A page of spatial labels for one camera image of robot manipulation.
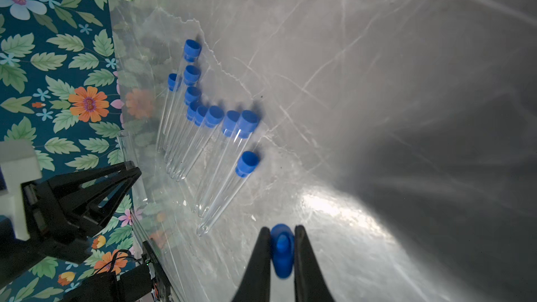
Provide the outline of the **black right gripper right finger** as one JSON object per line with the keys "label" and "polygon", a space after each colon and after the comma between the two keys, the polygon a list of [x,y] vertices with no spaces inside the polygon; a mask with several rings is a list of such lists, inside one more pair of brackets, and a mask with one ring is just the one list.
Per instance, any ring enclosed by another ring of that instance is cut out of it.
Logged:
{"label": "black right gripper right finger", "polygon": [[295,226],[295,301],[335,302],[303,225]]}

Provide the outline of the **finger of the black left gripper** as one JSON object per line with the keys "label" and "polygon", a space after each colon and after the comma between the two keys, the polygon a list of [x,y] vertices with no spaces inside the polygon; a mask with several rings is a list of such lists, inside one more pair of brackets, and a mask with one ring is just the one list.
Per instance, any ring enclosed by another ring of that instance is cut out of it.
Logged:
{"label": "finger of the black left gripper", "polygon": [[30,236],[86,239],[98,234],[141,175],[127,162],[23,184]]}

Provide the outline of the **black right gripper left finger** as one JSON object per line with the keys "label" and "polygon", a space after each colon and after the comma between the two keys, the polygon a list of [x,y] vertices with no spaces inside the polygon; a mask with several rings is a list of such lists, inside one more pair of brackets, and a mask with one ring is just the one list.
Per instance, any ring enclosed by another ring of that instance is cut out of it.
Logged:
{"label": "black right gripper left finger", "polygon": [[271,234],[263,227],[257,237],[233,302],[269,302],[271,287]]}

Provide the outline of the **blue stopper removed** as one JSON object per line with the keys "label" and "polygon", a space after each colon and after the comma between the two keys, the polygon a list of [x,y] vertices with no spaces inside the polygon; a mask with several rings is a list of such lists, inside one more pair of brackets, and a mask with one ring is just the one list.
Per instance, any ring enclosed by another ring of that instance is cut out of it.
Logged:
{"label": "blue stopper removed", "polygon": [[284,224],[274,226],[271,236],[271,260],[275,274],[280,279],[287,279],[293,271],[295,260],[295,236]]}
{"label": "blue stopper removed", "polygon": [[193,39],[187,39],[183,46],[183,59],[188,63],[195,63],[201,53],[201,45]]}

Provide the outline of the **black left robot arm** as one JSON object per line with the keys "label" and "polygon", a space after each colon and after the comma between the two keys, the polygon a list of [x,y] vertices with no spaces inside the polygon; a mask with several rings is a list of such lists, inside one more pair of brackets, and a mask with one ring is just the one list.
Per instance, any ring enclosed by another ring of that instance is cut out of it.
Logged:
{"label": "black left robot arm", "polygon": [[[133,163],[55,176],[41,183],[1,176],[1,286],[46,257],[81,264],[90,238],[110,222],[141,177]],[[148,242],[142,254],[118,250],[64,301],[172,301],[171,283]]]}

